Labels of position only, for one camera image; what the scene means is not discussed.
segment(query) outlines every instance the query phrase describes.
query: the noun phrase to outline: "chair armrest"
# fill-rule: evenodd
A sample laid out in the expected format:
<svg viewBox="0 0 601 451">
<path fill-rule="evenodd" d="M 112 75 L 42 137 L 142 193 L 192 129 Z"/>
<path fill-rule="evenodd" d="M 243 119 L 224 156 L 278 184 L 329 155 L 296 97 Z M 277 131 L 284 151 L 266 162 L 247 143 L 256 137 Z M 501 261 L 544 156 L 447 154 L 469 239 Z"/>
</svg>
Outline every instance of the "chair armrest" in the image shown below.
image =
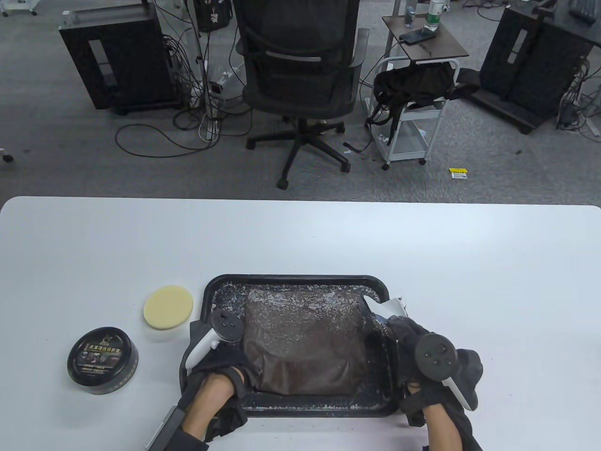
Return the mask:
<svg viewBox="0 0 601 451">
<path fill-rule="evenodd" d="M 242 45 L 242 39 L 238 39 L 238 42 L 236 43 L 236 53 L 244 56 L 244 45 Z"/>
<path fill-rule="evenodd" d="M 367 53 L 367 40 L 370 36 L 370 30 L 368 28 L 360 28 L 357 33 L 357 42 L 355 44 L 355 56 L 349 67 L 359 67 L 365 60 L 365 54 Z"/>
</svg>

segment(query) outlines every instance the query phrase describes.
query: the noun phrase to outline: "black tin lid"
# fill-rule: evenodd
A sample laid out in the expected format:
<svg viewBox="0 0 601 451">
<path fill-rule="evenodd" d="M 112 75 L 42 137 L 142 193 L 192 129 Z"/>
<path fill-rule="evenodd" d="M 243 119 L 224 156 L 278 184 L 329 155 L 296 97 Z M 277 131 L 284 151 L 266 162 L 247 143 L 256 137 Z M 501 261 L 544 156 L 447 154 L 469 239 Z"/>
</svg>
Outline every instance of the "black tin lid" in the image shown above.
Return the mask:
<svg viewBox="0 0 601 451">
<path fill-rule="evenodd" d="M 130 370 L 132 346 L 127 334 L 116 327 L 92 330 L 71 348 L 67 360 L 69 376 L 84 387 L 111 384 Z"/>
</svg>

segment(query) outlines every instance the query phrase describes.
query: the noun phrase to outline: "water bottle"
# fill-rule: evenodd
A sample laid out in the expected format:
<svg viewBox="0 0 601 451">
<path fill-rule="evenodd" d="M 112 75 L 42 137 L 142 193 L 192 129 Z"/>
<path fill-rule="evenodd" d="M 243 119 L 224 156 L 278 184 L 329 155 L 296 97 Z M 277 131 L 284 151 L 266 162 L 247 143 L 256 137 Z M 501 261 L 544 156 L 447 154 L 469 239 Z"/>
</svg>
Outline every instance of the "water bottle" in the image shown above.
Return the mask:
<svg viewBox="0 0 601 451">
<path fill-rule="evenodd" d="M 432 32 L 436 31 L 438 23 L 441 21 L 441 14 L 444 7 L 445 0 L 430 0 L 430 8 L 428 8 L 428 16 L 426 17 L 424 29 L 428 29 Z"/>
<path fill-rule="evenodd" d="M 411 6 L 407 6 L 405 11 L 405 26 L 407 28 L 413 28 L 413 21 L 415 20 L 415 10 Z"/>
</svg>

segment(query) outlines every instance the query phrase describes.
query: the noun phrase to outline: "chair base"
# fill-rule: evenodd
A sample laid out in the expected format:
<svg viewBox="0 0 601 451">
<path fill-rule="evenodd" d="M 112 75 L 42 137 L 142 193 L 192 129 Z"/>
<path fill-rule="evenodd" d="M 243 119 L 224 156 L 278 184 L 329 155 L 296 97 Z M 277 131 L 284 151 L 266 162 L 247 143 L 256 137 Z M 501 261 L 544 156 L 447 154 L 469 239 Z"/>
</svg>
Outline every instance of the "chair base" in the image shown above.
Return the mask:
<svg viewBox="0 0 601 451">
<path fill-rule="evenodd" d="M 292 163 L 296 158 L 301 146 L 309 144 L 315 147 L 317 150 L 321 150 L 323 153 L 334 158 L 340 163 L 340 171 L 348 173 L 350 172 L 350 163 L 344 156 L 336 152 L 332 147 L 324 143 L 318 136 L 328 130 L 336 129 L 336 133 L 344 133 L 344 122 L 337 122 L 335 124 L 317 124 L 308 126 L 306 119 L 299 119 L 295 130 L 288 130 L 285 132 L 269 133 L 267 135 L 259 135 L 256 137 L 248 138 L 246 140 L 246 148 L 254 149 L 257 143 L 262 141 L 294 141 L 286 165 L 282 171 L 282 176 L 277 183 L 279 189 L 288 188 L 288 172 L 292 167 Z"/>
</svg>

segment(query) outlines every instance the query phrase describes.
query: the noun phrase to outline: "black backpack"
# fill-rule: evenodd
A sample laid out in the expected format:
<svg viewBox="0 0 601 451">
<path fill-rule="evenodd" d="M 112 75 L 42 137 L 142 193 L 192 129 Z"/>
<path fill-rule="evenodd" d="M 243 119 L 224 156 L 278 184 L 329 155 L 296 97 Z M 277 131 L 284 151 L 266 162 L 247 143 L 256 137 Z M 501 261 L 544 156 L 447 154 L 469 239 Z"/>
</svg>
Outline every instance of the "black backpack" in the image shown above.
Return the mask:
<svg viewBox="0 0 601 451">
<path fill-rule="evenodd" d="M 199 32 L 214 31 L 230 24 L 231 0 L 194 0 Z"/>
<path fill-rule="evenodd" d="M 480 88 L 480 76 L 474 69 L 459 69 L 456 86 L 450 63 L 411 64 L 401 69 L 380 72 L 374 78 L 374 97 L 377 105 L 365 125 L 384 125 L 392 120 L 388 145 L 396 131 L 398 119 L 405 105 L 415 102 L 411 109 L 434 104 L 440 97 L 454 100 L 466 97 Z M 388 108 L 388 117 L 375 118 Z"/>
</svg>

